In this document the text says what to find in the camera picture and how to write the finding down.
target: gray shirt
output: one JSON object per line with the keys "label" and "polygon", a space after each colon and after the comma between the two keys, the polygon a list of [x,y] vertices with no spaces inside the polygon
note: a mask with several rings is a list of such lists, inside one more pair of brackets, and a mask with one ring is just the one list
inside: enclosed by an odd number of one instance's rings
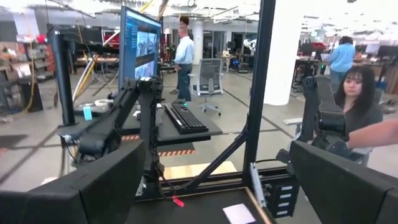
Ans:
{"label": "gray shirt", "polygon": [[382,109],[380,105],[377,104],[373,104],[362,118],[358,118],[352,111],[348,111],[345,116],[349,133],[383,121]]}

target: black keyboard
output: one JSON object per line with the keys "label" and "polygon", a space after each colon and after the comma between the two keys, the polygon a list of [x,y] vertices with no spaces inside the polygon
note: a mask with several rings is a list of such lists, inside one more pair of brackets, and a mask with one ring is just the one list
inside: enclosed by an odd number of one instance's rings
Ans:
{"label": "black keyboard", "polygon": [[209,131],[209,129],[202,124],[184,104],[166,104],[165,111],[180,134],[193,134]]}

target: white paper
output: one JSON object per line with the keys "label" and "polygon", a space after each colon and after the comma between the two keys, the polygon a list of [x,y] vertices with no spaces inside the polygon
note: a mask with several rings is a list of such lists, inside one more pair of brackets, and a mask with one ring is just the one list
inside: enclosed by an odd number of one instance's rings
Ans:
{"label": "white paper", "polygon": [[232,205],[223,208],[223,211],[231,224],[248,224],[256,221],[244,204]]}

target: table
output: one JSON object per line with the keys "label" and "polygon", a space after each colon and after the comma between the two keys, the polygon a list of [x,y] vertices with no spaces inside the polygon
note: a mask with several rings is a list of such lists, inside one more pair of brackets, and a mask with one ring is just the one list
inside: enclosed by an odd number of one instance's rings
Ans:
{"label": "table", "polygon": [[[180,134],[175,128],[174,124],[170,120],[169,116],[164,112],[163,109],[158,109],[156,112],[157,120],[161,118],[161,123],[158,124],[158,146],[166,146],[171,144],[181,144],[187,142],[197,142],[197,141],[207,141],[210,140],[211,136],[216,136],[222,134],[222,130],[212,122],[207,115],[205,115],[196,103],[188,102],[187,108],[196,116],[196,118],[201,121],[209,131],[204,133],[194,133],[194,134]],[[74,126],[64,127],[59,129],[58,135],[71,135],[75,136],[84,127],[88,126],[92,121],[84,121],[82,116],[75,116],[76,121],[79,123]],[[139,134],[140,122],[132,117],[126,120],[123,126],[122,135],[131,134],[132,131]]]}
{"label": "table", "polygon": [[161,224],[230,224],[223,208],[243,203],[256,222],[274,224],[274,219],[266,208],[261,208],[248,188],[219,192],[180,196],[185,203],[178,207],[170,200],[137,202],[131,209],[126,223]]}
{"label": "table", "polygon": [[[119,59],[119,58],[102,58],[102,57],[99,57],[95,61],[96,61],[96,63],[113,63],[117,59]],[[88,58],[87,60],[84,59],[84,58],[78,58],[76,60],[76,62],[78,62],[78,63],[86,63],[86,62],[89,62],[89,61],[90,61],[90,58]]]}

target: pole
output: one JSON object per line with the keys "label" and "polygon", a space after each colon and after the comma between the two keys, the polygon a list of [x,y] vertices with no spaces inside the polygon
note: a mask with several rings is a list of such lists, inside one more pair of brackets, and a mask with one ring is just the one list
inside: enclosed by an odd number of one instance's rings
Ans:
{"label": "pole", "polygon": [[58,95],[62,107],[62,122],[64,126],[71,126],[76,122],[75,115],[73,114],[67,46],[63,41],[63,35],[57,30],[52,31],[51,41],[55,60],[55,78],[57,79]]}
{"label": "pole", "polygon": [[266,90],[269,51],[271,49],[272,25],[276,0],[261,0],[259,25],[257,28],[256,55],[252,79],[252,95],[248,116],[248,138],[244,150],[243,182],[250,186],[250,163],[256,161],[262,117],[264,92]]}

